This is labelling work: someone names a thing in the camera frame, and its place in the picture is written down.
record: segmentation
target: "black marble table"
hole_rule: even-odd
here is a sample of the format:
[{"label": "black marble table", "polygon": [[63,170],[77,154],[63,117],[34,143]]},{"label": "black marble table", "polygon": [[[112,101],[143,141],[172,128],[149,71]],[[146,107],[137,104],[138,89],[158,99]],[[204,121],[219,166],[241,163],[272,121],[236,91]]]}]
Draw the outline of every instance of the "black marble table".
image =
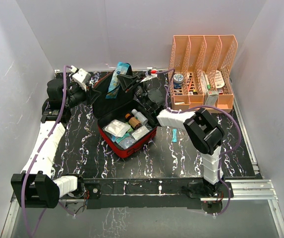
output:
[{"label": "black marble table", "polygon": [[[107,72],[91,72],[91,82]],[[165,93],[167,75],[149,82],[150,88]],[[234,110],[230,113],[237,121]],[[214,114],[226,135],[222,151],[229,150],[237,142],[233,123],[224,115]],[[126,159],[119,158],[98,131],[91,106],[79,105],[72,109],[72,118],[56,152],[52,176],[58,178],[67,173],[81,174],[84,179],[151,179],[151,178],[201,178],[203,166],[199,152],[192,145],[187,133],[177,130],[177,142],[172,142],[172,128],[158,127],[157,135],[143,149]],[[226,177],[255,177],[246,143],[223,157]]]}]

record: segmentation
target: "white wall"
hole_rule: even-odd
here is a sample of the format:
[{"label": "white wall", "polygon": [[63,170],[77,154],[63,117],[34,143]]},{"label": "white wall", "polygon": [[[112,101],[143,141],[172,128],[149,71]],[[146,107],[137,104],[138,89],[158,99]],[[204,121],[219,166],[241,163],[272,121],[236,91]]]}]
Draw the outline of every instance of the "white wall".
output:
[{"label": "white wall", "polygon": [[232,80],[263,174],[284,217],[284,1],[267,1],[233,67]]},{"label": "white wall", "polygon": [[243,43],[265,0],[16,0],[54,69],[168,67],[173,35],[235,34]]},{"label": "white wall", "polygon": [[16,1],[0,0],[0,234],[13,193],[10,179],[32,152],[53,75]]}]

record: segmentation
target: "red and black case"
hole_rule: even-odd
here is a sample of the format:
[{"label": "red and black case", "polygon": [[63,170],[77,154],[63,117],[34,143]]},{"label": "red and black case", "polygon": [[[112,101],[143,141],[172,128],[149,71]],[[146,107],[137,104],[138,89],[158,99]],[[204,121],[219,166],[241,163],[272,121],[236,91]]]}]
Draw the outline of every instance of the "red and black case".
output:
[{"label": "red and black case", "polygon": [[[119,87],[119,91],[115,99],[106,99],[112,75],[113,72],[110,72],[94,85],[94,89],[100,91],[101,95],[92,104],[93,115],[98,119],[98,128],[103,139],[119,157],[126,158],[134,152],[140,150],[144,144],[146,144],[156,135],[158,121],[152,118],[150,113],[148,113],[139,102],[134,100],[134,92],[125,93],[122,88]],[[131,66],[127,71],[127,75],[132,75]],[[135,142],[135,144],[133,144],[131,147],[124,150],[116,142],[112,142],[103,128],[114,119],[121,122],[126,122],[125,115],[127,113],[131,113],[133,109],[141,112],[148,119],[148,125],[152,129],[144,137]]]}]

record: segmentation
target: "brown bottle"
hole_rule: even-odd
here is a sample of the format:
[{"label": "brown bottle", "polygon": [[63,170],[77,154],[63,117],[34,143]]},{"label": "brown bottle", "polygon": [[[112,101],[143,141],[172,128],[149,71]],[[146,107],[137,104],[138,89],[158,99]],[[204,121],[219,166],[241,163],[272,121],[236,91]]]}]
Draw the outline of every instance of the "brown bottle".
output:
[{"label": "brown bottle", "polygon": [[133,127],[134,130],[140,128],[142,124],[138,119],[136,119],[134,116],[132,116],[130,113],[125,115],[126,120],[128,123]]}]

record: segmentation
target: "white bottle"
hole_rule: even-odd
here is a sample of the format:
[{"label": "white bottle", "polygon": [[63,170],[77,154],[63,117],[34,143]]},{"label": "white bottle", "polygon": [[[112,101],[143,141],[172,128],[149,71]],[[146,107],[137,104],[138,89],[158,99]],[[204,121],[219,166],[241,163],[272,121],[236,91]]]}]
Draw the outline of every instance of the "white bottle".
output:
[{"label": "white bottle", "polygon": [[138,112],[136,109],[133,109],[132,113],[142,125],[145,125],[148,122],[148,119],[141,112]]}]

